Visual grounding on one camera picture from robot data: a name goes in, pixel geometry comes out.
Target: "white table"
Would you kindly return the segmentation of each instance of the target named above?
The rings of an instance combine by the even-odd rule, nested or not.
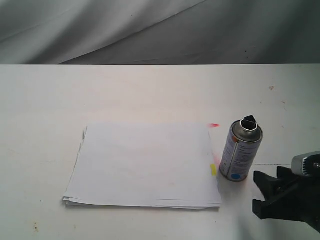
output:
[[[253,170],[276,174],[320,150],[320,65],[0,66],[0,239],[319,239],[305,223],[259,220]],[[264,139],[248,179],[219,178],[220,210],[62,203],[90,122],[217,123],[253,114]]]

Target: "stack of paper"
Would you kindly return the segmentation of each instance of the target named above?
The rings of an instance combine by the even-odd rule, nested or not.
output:
[[[95,123],[83,135],[67,205],[219,207],[207,127],[199,123]]]

